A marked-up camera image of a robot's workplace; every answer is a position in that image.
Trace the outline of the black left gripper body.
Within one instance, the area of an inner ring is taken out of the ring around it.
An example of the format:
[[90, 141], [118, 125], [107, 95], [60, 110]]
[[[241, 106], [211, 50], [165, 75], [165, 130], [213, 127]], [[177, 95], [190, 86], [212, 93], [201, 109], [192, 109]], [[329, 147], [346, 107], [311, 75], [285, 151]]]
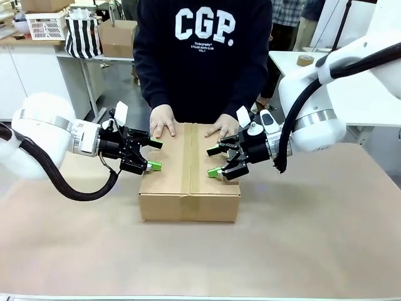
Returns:
[[142, 131], [119, 127], [117, 131], [100, 129], [98, 153], [109, 159], [124, 159], [139, 153]]

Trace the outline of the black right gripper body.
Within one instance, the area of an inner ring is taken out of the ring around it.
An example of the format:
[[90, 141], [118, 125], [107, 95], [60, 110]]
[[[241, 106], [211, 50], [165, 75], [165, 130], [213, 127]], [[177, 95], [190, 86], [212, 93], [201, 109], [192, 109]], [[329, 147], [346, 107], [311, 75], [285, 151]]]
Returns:
[[264, 131], [257, 135], [249, 135], [246, 129], [243, 129], [239, 134], [240, 147], [244, 156], [245, 162], [256, 164], [270, 160], [269, 150], [267, 146], [267, 137]]

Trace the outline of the person's left hand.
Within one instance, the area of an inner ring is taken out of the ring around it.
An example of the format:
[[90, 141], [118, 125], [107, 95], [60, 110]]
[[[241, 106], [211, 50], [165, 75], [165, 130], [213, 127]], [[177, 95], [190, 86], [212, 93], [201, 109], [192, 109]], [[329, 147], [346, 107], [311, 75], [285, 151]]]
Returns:
[[221, 114], [220, 117], [210, 126], [205, 133], [205, 137], [210, 137], [218, 133], [217, 140], [231, 136], [237, 133], [239, 129], [239, 122], [228, 114]]

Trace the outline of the person's right hand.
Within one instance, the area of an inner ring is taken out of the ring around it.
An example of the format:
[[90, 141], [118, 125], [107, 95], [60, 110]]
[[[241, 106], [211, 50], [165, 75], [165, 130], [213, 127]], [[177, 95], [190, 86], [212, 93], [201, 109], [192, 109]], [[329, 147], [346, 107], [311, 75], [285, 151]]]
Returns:
[[175, 118], [170, 105], [167, 104], [159, 105], [151, 111], [149, 131], [152, 137], [159, 139], [165, 128], [175, 137]]

